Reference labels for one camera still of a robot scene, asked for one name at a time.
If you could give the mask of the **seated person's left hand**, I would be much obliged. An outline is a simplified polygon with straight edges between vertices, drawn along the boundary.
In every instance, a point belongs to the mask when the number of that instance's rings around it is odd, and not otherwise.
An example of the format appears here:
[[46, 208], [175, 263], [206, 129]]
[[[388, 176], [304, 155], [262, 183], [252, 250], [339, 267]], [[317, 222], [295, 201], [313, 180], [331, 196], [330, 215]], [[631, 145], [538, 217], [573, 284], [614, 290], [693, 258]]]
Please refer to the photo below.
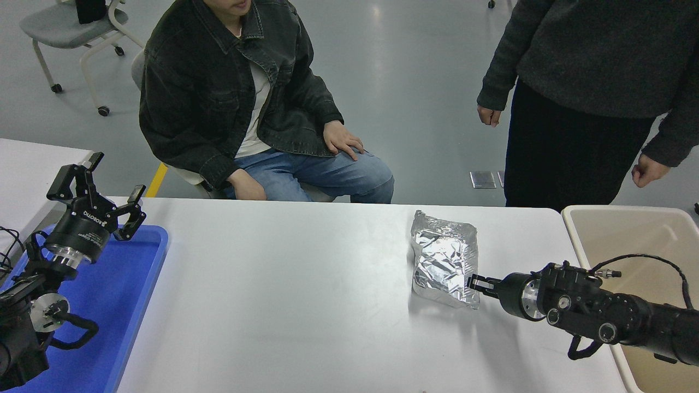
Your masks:
[[339, 120], [330, 121], [323, 126], [323, 140], [327, 149], [334, 155], [340, 152], [347, 154], [352, 160], [358, 161], [358, 154], [365, 154], [364, 144], [359, 137], [354, 136]]

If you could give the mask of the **standing person's right hand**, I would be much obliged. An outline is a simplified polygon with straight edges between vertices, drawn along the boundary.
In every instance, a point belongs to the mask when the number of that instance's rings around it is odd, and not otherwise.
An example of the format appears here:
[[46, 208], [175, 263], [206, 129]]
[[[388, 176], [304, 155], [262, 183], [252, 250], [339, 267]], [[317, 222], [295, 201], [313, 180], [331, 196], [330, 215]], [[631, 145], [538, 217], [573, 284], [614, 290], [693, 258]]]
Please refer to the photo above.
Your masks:
[[482, 105], [477, 105], [477, 113], [482, 124], [495, 128], [500, 123], [502, 110], [487, 109]]

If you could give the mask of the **seated person's right hand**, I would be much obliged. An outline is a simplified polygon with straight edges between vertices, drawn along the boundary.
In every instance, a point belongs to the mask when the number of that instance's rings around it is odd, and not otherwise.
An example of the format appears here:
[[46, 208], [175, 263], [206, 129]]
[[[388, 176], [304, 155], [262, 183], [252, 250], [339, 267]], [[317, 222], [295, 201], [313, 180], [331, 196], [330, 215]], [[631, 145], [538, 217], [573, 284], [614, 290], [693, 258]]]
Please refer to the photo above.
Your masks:
[[264, 187], [244, 169], [236, 169], [227, 177], [227, 182], [234, 188], [235, 198], [239, 200], [267, 200]]

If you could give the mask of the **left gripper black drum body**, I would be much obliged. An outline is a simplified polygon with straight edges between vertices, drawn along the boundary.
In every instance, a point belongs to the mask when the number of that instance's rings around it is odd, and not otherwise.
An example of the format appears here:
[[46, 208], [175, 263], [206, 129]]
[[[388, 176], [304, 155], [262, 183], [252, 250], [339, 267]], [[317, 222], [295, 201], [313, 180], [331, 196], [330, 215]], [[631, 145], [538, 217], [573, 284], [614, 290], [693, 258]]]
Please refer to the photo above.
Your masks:
[[115, 204], [106, 198], [74, 199], [46, 239], [46, 248], [54, 254], [70, 248], [80, 252], [83, 259], [97, 262], [115, 231], [116, 219], [107, 217], [115, 209]]

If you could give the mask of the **standing person's left hand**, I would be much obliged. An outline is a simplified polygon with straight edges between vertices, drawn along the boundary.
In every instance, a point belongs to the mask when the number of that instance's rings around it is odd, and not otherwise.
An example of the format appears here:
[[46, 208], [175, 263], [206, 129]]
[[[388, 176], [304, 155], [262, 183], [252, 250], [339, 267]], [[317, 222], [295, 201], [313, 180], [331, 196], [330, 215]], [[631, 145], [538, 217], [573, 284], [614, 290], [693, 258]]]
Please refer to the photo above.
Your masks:
[[651, 182], [665, 177], [671, 172], [671, 167], [663, 165], [641, 153], [637, 163], [632, 167], [632, 181], [638, 188], [644, 188]]

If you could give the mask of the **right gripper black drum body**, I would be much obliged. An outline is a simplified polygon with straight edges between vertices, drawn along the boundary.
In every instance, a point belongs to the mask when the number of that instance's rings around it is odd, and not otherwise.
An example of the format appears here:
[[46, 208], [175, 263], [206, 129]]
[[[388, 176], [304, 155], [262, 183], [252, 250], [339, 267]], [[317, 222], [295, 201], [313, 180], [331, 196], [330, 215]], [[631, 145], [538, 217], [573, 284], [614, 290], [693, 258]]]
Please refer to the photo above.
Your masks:
[[500, 306], [510, 315], [523, 319], [532, 319], [523, 305], [523, 293], [531, 281], [531, 275], [510, 273], [497, 284], [497, 298]]

